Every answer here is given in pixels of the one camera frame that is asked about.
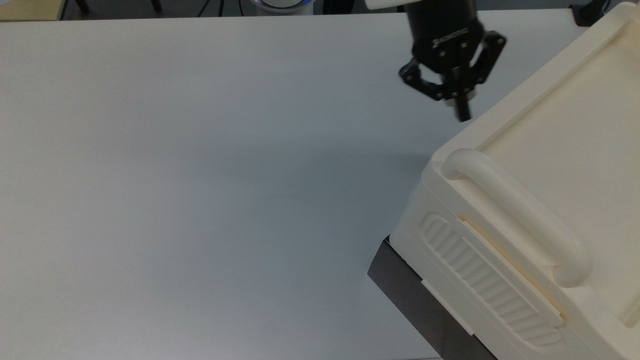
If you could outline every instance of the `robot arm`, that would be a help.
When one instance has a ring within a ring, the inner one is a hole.
[[[455,106],[460,121],[471,119],[468,101],[493,69],[506,38],[485,31],[477,19],[475,0],[365,0],[370,9],[404,5],[413,35],[413,58],[400,69],[412,88]],[[482,51],[470,64],[476,50]],[[422,79],[422,64],[440,75],[442,84]]]

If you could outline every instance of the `chair leg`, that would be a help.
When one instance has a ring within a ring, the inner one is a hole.
[[[160,0],[151,0],[151,4],[154,6],[154,10],[159,13],[162,11],[162,4]]]
[[[86,0],[76,0],[76,4],[78,4],[78,7],[83,14],[86,15],[89,13],[89,5],[87,5]]]

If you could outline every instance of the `ribbed panel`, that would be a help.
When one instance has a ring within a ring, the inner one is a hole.
[[[562,340],[560,332],[440,215],[427,215],[422,240],[519,338],[539,347]]]

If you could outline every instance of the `white tabletop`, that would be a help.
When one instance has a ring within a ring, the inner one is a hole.
[[[509,38],[480,115],[583,29]],[[367,268],[465,125],[403,85],[403,14],[0,24],[0,358],[436,353]]]

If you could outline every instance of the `plastic storage box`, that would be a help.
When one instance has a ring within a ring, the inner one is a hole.
[[[640,6],[436,151],[390,243],[500,360],[640,359]]]

